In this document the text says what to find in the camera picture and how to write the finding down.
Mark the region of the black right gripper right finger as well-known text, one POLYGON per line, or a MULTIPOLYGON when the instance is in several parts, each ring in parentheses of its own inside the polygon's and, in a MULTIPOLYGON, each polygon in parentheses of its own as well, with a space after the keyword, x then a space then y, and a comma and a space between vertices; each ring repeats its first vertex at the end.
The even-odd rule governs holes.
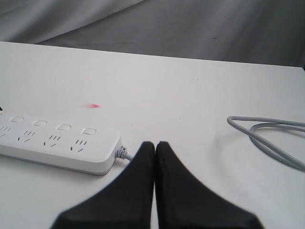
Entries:
POLYGON ((155 193, 161 229, 262 229, 258 217, 202 184, 169 143, 155 154, 155 193))

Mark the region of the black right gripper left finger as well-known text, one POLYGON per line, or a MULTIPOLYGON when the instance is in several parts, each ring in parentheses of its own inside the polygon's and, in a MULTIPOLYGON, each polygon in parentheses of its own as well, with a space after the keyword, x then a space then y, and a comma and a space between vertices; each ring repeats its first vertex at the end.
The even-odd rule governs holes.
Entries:
POLYGON ((143 142, 128 166, 107 187, 62 212, 53 229, 149 229, 155 148, 143 142))

